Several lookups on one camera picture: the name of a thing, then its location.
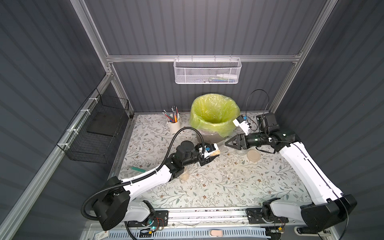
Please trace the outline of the oatmeal jar with beige lid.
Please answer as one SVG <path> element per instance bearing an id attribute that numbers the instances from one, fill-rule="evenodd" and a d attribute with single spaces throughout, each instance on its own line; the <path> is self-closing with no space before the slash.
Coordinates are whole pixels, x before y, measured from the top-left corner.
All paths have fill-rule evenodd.
<path id="1" fill-rule="evenodd" d="M 235 153 L 239 156 L 245 156 L 248 153 L 248 149 L 245 150 L 235 150 Z"/>

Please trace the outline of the beige jar lid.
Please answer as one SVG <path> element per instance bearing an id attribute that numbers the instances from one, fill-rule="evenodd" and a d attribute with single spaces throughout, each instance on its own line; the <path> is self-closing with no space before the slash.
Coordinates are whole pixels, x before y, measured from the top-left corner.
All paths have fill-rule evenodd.
<path id="1" fill-rule="evenodd" d="M 255 163 L 261 159 L 261 153 L 257 150 L 250 150 L 247 152 L 247 159 Z"/>

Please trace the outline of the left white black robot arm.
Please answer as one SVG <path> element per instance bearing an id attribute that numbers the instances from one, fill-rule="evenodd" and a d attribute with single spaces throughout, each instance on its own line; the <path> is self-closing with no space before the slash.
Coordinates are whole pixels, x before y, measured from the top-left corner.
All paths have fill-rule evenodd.
<path id="1" fill-rule="evenodd" d="M 204 166 L 220 155 L 218 144 L 194 145 L 183 141 L 158 168 L 147 171 L 130 179 L 108 180 L 104 191 L 91 201 L 102 229 L 108 231 L 120 222 L 141 222 L 150 225 L 155 217 L 155 210 L 148 201 L 136 202 L 144 192 L 168 183 L 185 171 L 185 167 L 199 163 Z"/>

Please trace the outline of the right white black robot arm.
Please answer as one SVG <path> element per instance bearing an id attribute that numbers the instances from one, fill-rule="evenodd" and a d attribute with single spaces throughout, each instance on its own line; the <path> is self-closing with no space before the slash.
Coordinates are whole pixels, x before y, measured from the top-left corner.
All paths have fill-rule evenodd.
<path id="1" fill-rule="evenodd" d="M 236 127 L 243 133 L 228 141 L 227 147 L 242 151 L 252 147 L 270 146 L 279 153 L 294 169 L 304 184 L 310 202 L 300 204 L 272 198 L 263 202 L 261 216 L 267 223 L 279 218 L 304 222 L 313 232 L 321 232 L 339 223 L 349 223 L 349 215 L 357 206 L 352 195 L 345 195 L 324 174 L 312 159 L 299 136 L 290 129 L 282 129 L 273 113 L 257 116 L 258 131 L 252 132 L 248 117 L 240 115 L 234 119 Z"/>

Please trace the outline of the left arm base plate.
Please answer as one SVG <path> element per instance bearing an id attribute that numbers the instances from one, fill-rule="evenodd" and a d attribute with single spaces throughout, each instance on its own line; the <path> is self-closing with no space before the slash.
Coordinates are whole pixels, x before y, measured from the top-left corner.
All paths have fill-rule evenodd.
<path id="1" fill-rule="evenodd" d="M 168 225 L 169 211 L 155 211 L 150 214 L 143 222 L 130 221 L 129 227 L 135 228 L 149 228 L 149 227 L 166 227 Z"/>

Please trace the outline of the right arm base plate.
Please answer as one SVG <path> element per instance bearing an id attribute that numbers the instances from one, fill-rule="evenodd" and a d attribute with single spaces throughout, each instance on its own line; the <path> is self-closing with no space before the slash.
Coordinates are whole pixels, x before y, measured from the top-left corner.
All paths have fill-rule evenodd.
<path id="1" fill-rule="evenodd" d="M 286 217 L 277 217 L 268 208 L 247 208 L 246 215 L 249 224 L 287 224 L 289 219 Z"/>

